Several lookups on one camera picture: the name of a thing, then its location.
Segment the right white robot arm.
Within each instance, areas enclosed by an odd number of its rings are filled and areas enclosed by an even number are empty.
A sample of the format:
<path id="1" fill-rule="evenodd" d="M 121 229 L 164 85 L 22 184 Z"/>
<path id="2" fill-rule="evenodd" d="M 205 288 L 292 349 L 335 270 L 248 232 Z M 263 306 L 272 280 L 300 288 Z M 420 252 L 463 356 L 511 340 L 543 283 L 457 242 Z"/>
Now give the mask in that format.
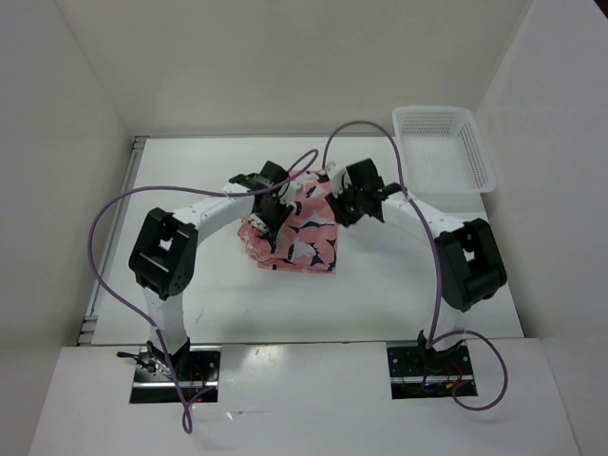
<path id="1" fill-rule="evenodd" d="M 384 182 L 370 159 L 346 167 L 331 163 L 322 174 L 330 184 L 326 201 L 338 224 L 349 227 L 367 216 L 430 247 L 435 297 L 430 323 L 417 337 L 416 359 L 427 373 L 441 371 L 462 344 L 465 313 L 507 281 L 489 223 L 448 215 L 414 197 L 403 184 Z"/>

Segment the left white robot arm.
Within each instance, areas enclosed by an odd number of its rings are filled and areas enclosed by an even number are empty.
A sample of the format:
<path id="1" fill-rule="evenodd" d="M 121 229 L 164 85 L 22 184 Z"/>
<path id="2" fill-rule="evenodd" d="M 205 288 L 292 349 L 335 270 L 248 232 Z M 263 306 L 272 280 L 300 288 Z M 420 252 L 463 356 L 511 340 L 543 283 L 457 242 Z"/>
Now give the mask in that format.
<path id="1" fill-rule="evenodd" d="M 267 161 L 259 172 L 238 174 L 222 191 L 195 204 L 148 212 L 128 266 L 142 288 L 146 313 L 152 319 L 147 352 L 166 378 L 182 378 L 190 366 L 183 295 L 194 278 L 201 243 L 230 223 L 245 219 L 275 245 L 302 188 L 284 168 Z"/>

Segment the pink shark print shorts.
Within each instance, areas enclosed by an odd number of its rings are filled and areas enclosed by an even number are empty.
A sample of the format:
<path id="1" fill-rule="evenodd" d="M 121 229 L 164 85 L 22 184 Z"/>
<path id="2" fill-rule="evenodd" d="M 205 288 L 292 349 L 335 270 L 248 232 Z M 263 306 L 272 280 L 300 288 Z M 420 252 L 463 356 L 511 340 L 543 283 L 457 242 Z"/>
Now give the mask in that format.
<path id="1" fill-rule="evenodd" d="M 337 263 L 338 226 L 326 201 L 331 186 L 319 170 L 307 171 L 298 180 L 303 188 L 294 210 L 280 227 L 272 246 L 262 232 L 244 220 L 237 235 L 246 254 L 261 269 L 331 274 Z"/>

